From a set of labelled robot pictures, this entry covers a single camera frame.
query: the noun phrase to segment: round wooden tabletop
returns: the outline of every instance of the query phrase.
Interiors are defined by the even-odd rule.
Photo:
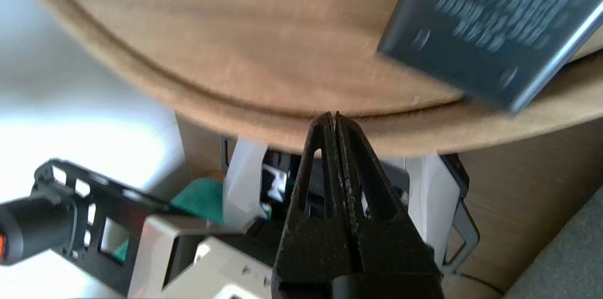
[[[603,58],[560,74],[519,116],[380,57],[398,0],[41,0],[117,74],[207,127],[303,147],[312,117],[355,117],[380,155],[459,151],[603,115]],[[603,47],[598,32],[579,52]]]

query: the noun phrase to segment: black cylinder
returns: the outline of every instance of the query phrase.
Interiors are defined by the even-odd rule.
[[[46,198],[23,198],[0,204],[0,234],[4,253],[0,265],[12,265],[68,242],[73,213],[65,203]]]

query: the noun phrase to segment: black cable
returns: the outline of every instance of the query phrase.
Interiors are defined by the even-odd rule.
[[[467,278],[469,280],[473,280],[474,282],[478,282],[480,284],[488,286],[489,288],[491,288],[492,290],[496,291],[496,293],[499,293],[502,296],[505,295],[504,291],[501,290],[500,288],[498,288],[498,287],[496,287],[496,286],[494,286],[494,285],[492,285],[492,284],[490,284],[488,282],[485,282],[484,280],[481,280],[480,278],[476,278],[473,275],[469,275],[469,274],[466,274],[466,273],[461,273],[461,274],[457,274],[457,275],[459,277]]]

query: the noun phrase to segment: green cloth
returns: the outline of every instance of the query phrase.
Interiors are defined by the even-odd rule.
[[[214,179],[201,178],[193,181],[175,196],[170,204],[194,216],[223,223],[222,183]],[[127,250],[128,241],[125,241],[115,251],[115,258],[121,262],[125,261]]]

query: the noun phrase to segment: white wall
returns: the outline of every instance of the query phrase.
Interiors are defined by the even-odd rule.
[[[0,202],[27,196],[53,157],[145,189],[189,177],[172,110],[90,58],[35,1],[0,0]],[[52,252],[0,267],[0,293],[115,296]]]

